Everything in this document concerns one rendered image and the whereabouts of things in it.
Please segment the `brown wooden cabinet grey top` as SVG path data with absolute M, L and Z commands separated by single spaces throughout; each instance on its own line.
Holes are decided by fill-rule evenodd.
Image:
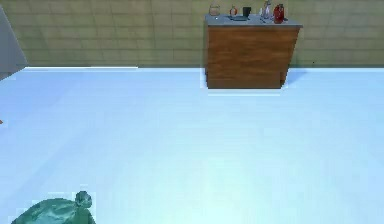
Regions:
M 280 89 L 302 24 L 276 24 L 252 14 L 246 21 L 206 15 L 204 62 L 210 89 Z

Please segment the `clear glass bottle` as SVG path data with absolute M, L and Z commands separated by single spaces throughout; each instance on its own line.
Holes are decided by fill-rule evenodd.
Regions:
M 270 12 L 271 0 L 264 0 L 261 17 L 263 19 L 269 19 L 271 17 Z

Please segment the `red bottle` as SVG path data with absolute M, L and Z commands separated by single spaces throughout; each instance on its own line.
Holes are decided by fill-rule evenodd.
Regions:
M 285 15 L 284 15 L 284 5 L 278 4 L 274 8 L 274 23 L 275 24 L 281 24 L 284 21 Z

